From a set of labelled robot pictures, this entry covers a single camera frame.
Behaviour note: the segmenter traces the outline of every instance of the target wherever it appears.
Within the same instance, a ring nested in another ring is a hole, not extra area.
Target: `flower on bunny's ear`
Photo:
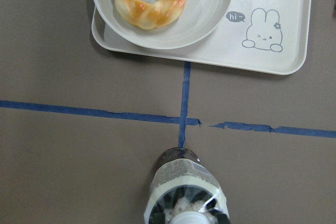
[[[281,24],[279,24],[279,23],[275,23],[275,24],[274,24],[274,27],[275,27],[275,29],[281,29]]]

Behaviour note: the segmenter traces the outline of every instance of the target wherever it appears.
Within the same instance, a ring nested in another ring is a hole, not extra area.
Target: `round plate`
[[[230,0],[187,0],[176,21],[153,30],[126,22],[115,9],[114,0],[94,0],[94,3],[106,24],[126,40],[147,48],[174,49],[209,35],[224,17]]]

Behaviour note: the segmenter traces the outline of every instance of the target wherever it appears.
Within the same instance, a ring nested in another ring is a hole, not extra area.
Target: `bunny ear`
[[[269,10],[266,14],[266,22],[267,23],[279,23],[280,15],[276,10]]]
[[[252,24],[260,24],[266,21],[266,11],[262,8],[255,9],[251,15]]]

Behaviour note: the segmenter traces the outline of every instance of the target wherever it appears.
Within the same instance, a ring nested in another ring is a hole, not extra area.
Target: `bottle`
[[[229,224],[226,197],[195,153],[171,148],[157,160],[145,224]]]

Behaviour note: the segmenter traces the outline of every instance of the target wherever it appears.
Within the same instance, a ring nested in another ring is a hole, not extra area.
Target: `gray tabletop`
[[[143,223],[185,133],[232,223],[335,223],[333,5],[312,0],[307,59],[277,76],[107,51],[93,0],[0,0],[0,222]]]

